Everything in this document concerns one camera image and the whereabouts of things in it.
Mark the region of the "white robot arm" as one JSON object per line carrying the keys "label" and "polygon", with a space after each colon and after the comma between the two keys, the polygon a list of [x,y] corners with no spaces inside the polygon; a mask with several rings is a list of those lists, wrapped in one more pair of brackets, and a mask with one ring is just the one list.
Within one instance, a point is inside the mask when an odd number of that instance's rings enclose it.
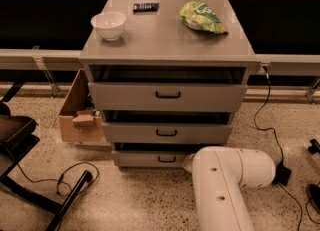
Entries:
{"label": "white robot arm", "polygon": [[267,153],[208,146],[182,166],[192,174],[201,231],[255,231],[240,189],[272,183],[275,164]]}

